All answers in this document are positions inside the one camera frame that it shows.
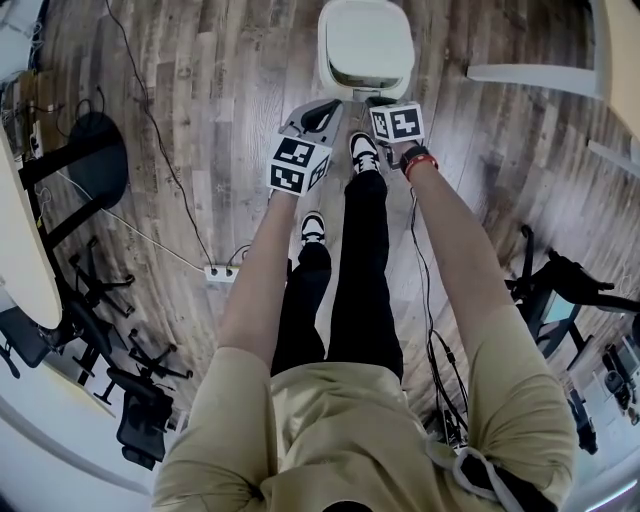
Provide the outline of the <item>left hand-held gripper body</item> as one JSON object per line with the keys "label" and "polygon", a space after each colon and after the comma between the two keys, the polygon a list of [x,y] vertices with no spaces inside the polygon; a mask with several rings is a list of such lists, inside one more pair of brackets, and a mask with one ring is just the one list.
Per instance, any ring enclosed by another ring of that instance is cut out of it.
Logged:
{"label": "left hand-held gripper body", "polygon": [[271,137],[266,185],[305,196],[329,169],[344,114],[341,100],[315,100],[294,109]]}

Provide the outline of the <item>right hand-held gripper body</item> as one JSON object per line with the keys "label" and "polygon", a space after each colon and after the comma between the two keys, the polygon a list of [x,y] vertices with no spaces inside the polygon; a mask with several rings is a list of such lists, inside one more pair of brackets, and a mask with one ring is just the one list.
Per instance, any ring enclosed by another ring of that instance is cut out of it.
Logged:
{"label": "right hand-held gripper body", "polygon": [[393,156],[392,145],[424,140],[421,106],[416,102],[399,103],[386,97],[370,97],[366,100],[366,106],[373,138],[383,148],[389,168],[397,171],[400,164]]}

